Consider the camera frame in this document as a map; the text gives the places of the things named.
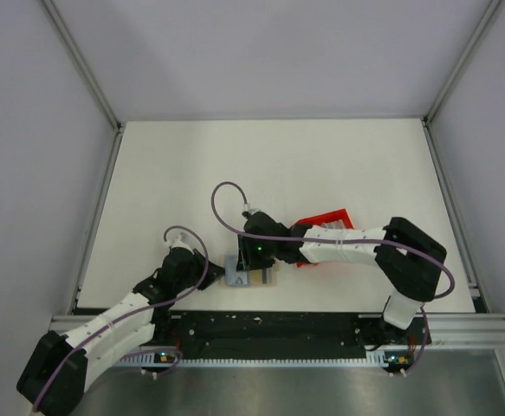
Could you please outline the gold credit card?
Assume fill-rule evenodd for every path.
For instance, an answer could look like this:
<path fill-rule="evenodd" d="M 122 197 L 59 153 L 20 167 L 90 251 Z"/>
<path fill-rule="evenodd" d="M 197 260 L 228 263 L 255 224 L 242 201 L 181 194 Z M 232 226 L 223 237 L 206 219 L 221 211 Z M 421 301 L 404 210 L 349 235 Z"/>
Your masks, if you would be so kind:
<path fill-rule="evenodd" d="M 249 273 L 249 283 L 251 286 L 269 286 L 274 283 L 272 270 L 252 270 Z"/>

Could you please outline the red plastic card tray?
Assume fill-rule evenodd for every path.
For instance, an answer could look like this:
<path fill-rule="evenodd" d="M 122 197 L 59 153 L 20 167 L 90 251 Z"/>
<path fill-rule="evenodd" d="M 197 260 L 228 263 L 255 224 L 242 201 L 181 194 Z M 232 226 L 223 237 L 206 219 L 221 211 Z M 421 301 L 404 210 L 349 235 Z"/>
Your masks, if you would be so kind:
<path fill-rule="evenodd" d="M 326 228 L 325 223 L 330 223 L 338 220 L 343 220 L 347 226 L 347 229 L 353 229 L 353 222 L 350 219 L 346 209 L 339 209 L 308 218 L 301 218 L 295 224 L 311 224 Z"/>

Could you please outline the beige card holder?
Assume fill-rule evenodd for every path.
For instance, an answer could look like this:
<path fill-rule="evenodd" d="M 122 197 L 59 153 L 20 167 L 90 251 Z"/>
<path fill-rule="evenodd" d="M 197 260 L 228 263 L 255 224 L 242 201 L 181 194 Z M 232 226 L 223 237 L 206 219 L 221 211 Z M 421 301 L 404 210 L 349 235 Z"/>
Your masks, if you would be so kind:
<path fill-rule="evenodd" d="M 237 255 L 224 257 L 224 276 L 222 283 L 233 289 L 250 289 L 276 285 L 273 268 L 261 270 L 243 270 Z"/>

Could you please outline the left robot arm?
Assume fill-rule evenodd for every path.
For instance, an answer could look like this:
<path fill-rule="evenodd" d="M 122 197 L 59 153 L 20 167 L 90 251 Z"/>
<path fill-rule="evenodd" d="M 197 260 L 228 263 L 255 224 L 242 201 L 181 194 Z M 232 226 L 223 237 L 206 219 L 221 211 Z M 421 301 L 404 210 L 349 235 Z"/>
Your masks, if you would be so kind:
<path fill-rule="evenodd" d="M 50 330 L 43 335 L 16 390 L 39 413 L 69 415 L 119 359 L 149 341 L 169 338 L 173 303 L 191 289 L 207 289 L 223 274 L 223 267 L 197 250 L 169 250 L 162 265 L 113 307 L 64 334 Z"/>

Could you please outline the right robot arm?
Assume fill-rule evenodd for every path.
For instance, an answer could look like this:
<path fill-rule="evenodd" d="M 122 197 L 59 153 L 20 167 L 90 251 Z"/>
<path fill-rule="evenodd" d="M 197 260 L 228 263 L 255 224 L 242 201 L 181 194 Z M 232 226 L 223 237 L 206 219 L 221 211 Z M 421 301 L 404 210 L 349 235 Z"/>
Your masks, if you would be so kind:
<path fill-rule="evenodd" d="M 261 270 L 276 261 L 306 265 L 350 263 L 380 269 L 393 287 L 379 332 L 388 342 L 402 341 L 411 322 L 437 286 L 447 250 L 406 218 L 368 230 L 327 228 L 297 222 L 287 227 L 262 211 L 245 211 L 238 236 L 240 268 Z"/>

